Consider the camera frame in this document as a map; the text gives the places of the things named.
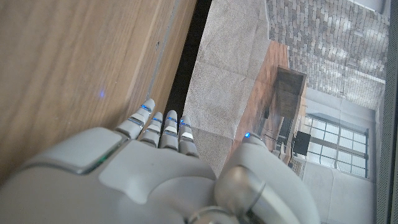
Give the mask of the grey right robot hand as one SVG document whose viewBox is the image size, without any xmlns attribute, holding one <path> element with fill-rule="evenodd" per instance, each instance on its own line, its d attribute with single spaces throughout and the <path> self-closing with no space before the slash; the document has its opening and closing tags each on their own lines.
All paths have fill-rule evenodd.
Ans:
<svg viewBox="0 0 398 224">
<path fill-rule="evenodd" d="M 1 186 L 2 223 L 319 223 L 302 180 L 244 135 L 220 175 L 198 155 L 188 116 L 154 100 L 114 130 L 82 131 Z"/>
</svg>

